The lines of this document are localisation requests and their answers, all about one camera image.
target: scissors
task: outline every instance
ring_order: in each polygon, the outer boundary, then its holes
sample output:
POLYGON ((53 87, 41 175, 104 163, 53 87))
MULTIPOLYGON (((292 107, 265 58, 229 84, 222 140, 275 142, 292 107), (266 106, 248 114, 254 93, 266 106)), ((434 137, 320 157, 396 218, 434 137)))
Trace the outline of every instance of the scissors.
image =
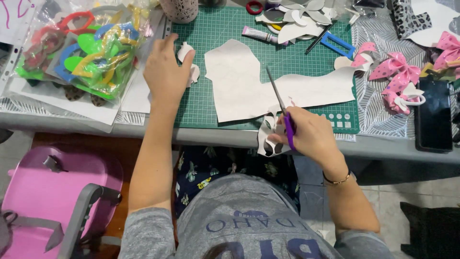
POLYGON ((276 89, 276 85, 275 85, 275 82, 273 81, 273 78, 271 78, 271 74, 270 74, 270 71, 268 70, 268 67, 266 67, 266 70, 267 70, 268 77, 270 78, 271 85, 273 86, 273 90, 275 91, 276 97, 278 98, 278 102, 280 103, 281 112, 283 113, 283 116, 284 116, 284 124, 286 126, 286 135, 287 135, 287 141, 289 143, 289 147, 295 151, 296 149, 294 147, 293 137, 295 135, 296 126, 295 126, 294 120, 292 120, 289 112, 286 111, 286 107, 284 106, 284 103, 281 100, 278 89, 276 89))

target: navy floral pants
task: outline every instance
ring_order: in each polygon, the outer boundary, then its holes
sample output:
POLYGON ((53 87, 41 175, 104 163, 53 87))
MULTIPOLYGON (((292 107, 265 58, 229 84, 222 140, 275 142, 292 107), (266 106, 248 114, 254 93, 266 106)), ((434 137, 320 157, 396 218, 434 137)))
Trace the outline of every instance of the navy floral pants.
POLYGON ((291 155, 268 158, 256 149, 183 146, 176 175, 176 217, 210 182, 232 173, 258 176, 280 187, 300 211, 300 186, 291 155))

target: gold bracelet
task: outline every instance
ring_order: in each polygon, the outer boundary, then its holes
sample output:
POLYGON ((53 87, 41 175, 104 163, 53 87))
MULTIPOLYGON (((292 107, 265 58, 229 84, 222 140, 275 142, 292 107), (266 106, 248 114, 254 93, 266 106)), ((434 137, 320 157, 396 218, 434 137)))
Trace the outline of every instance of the gold bracelet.
POLYGON ((348 170, 348 174, 345 177, 345 179, 343 179, 341 181, 338 181, 338 182, 333 182, 333 181, 331 181, 331 180, 326 178, 326 176, 324 175, 324 171, 322 172, 322 177, 324 178, 324 180, 326 180, 330 184, 341 184, 341 183, 345 182, 346 180, 348 180, 348 178, 350 178, 350 175, 351 175, 351 170, 348 170))

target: pink chair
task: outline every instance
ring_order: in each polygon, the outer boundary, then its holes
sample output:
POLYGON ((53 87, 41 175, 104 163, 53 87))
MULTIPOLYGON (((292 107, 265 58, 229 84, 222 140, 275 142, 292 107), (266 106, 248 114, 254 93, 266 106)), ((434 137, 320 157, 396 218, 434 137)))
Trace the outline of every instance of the pink chair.
POLYGON ((105 230, 121 200, 122 167, 114 157, 73 150, 36 147, 8 171, 0 258, 69 259, 81 253, 75 244, 105 230))

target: black phone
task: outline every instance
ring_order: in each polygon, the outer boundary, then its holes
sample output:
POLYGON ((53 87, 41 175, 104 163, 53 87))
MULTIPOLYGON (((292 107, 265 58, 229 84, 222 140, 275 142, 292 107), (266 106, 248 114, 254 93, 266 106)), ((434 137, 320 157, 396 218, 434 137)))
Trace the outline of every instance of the black phone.
POLYGON ((453 148, 449 83, 421 77, 417 88, 424 91, 426 102, 414 106, 415 148, 420 151, 447 153, 453 148))

